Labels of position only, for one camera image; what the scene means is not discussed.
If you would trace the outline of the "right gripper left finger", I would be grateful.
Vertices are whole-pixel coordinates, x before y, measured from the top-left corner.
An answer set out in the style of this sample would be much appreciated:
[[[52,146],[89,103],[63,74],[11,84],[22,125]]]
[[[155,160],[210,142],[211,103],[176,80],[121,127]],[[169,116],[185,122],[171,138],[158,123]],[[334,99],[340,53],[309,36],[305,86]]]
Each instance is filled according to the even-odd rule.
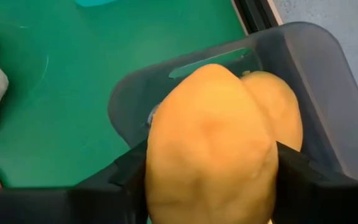
[[[147,142],[72,187],[0,189],[0,224],[147,224]]]

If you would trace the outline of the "yellow mango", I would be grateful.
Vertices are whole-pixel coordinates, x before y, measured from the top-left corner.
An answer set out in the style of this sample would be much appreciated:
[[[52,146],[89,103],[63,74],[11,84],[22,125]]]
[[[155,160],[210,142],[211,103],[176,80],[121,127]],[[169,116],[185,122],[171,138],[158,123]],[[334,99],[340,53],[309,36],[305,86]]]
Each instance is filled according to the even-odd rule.
[[[152,224],[268,224],[278,150],[252,95],[227,68],[200,67],[159,104],[147,141]]]

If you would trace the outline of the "orange citrus fruit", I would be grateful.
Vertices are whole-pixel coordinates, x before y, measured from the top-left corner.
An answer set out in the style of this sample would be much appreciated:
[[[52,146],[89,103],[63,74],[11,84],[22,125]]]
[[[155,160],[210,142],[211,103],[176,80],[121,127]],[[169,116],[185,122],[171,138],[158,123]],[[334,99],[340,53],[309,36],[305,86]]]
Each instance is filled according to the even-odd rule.
[[[284,80],[269,72],[246,71],[241,81],[267,114],[275,139],[300,152],[303,123],[294,91]]]

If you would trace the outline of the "grey translucent basket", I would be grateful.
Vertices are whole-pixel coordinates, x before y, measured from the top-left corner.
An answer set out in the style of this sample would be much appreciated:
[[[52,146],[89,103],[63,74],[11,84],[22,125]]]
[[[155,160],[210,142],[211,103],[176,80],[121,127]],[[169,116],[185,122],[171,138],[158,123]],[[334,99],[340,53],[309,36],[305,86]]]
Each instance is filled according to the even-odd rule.
[[[358,87],[337,39],[326,29],[291,22],[134,71],[114,87],[108,116],[134,147],[148,134],[150,113],[198,67],[218,63],[241,76],[263,70],[295,92],[303,121],[303,153],[358,180]]]

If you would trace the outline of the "green table mat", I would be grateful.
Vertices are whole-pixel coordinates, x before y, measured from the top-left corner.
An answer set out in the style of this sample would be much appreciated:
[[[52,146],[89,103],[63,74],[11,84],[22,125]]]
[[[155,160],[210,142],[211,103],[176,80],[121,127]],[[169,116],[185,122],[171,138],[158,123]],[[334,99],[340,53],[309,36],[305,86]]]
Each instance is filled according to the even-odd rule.
[[[108,99],[128,73],[244,33],[231,0],[0,0],[0,180],[78,183],[127,151]]]

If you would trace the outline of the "teal translucent basket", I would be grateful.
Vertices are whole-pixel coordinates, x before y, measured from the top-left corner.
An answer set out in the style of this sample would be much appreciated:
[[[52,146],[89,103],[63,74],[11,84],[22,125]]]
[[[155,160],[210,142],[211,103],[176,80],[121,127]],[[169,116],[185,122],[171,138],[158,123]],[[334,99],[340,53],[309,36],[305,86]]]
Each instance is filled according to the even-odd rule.
[[[109,4],[116,0],[75,0],[75,3],[81,7],[96,7]]]

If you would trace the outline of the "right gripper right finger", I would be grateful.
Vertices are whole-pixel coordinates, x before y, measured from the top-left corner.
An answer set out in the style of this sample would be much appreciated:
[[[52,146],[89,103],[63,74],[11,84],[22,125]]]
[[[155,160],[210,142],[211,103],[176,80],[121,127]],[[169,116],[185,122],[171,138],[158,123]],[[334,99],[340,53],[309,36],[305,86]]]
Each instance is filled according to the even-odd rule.
[[[278,143],[273,224],[358,224],[358,180]]]

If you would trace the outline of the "black metal rig frame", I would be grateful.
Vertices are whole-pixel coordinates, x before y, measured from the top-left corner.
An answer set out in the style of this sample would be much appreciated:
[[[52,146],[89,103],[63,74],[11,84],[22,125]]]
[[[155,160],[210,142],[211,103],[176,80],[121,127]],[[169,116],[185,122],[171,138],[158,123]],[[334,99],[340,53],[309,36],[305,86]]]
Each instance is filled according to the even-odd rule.
[[[231,0],[245,35],[283,24],[273,0]]]

